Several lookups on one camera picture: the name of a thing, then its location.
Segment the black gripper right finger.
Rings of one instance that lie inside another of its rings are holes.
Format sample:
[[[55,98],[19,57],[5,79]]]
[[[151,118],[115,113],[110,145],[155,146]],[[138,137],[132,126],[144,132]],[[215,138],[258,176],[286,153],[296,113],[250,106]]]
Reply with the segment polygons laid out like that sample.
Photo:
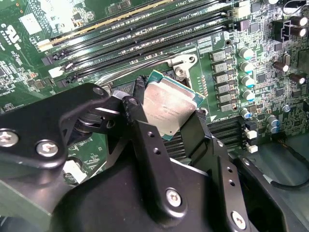
[[[209,177],[208,216],[216,232],[286,232],[282,211],[255,181],[241,173],[223,142],[196,110],[181,127],[191,166]]]

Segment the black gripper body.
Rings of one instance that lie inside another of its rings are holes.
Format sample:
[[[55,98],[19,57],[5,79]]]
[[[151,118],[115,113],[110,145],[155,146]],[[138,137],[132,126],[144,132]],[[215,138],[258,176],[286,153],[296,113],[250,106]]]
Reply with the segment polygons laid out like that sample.
[[[178,162],[172,167],[185,189],[188,211],[171,232],[223,232],[213,208],[210,178]],[[165,232],[147,209],[144,190],[132,159],[118,163],[69,191],[57,206],[53,232]]]

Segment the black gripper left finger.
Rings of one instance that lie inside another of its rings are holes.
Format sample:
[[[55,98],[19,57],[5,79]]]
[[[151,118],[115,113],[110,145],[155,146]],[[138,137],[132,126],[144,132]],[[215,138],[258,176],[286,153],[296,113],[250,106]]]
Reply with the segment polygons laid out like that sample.
[[[188,203],[156,126],[143,110],[145,81],[136,80],[133,95],[110,96],[83,84],[0,117],[0,176],[48,186],[62,175],[68,148],[93,133],[112,145],[107,169],[132,159],[151,218],[177,226]]]

